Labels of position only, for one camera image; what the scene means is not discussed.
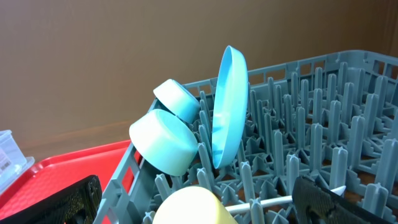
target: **yellow cup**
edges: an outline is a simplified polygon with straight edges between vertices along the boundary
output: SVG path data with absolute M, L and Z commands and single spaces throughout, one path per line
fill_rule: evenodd
M 157 210 L 153 224 L 237 224 L 224 205 L 203 187 L 185 187 Z

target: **white label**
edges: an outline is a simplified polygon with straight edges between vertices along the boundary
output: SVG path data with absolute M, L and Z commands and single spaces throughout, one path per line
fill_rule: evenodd
M 7 154 L 0 148 L 0 175 L 11 166 L 11 160 Z

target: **black object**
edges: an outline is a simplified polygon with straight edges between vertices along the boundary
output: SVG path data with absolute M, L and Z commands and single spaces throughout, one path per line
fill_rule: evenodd
M 319 223 L 389 223 L 354 205 L 306 177 L 298 177 L 293 188 L 293 203 L 301 224 Z
M 100 180 L 96 175 L 90 175 L 29 208 L 0 220 L 0 223 L 93 223 L 101 198 Z

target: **wall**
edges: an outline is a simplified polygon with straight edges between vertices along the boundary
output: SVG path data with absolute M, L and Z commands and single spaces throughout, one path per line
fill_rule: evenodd
M 85 130 L 91 145 L 109 126 L 107 141 L 128 138 L 153 88 L 216 77 L 227 45 L 248 69 L 348 49 L 388 54 L 391 10 L 396 1 L 1 1 L 0 129 L 28 156 Z

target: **blue bowl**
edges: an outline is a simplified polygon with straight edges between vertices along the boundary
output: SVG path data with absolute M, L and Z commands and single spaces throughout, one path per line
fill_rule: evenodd
M 243 54 L 228 46 L 218 73 L 213 110 L 212 157 L 216 169 L 236 156 L 248 108 L 248 69 Z

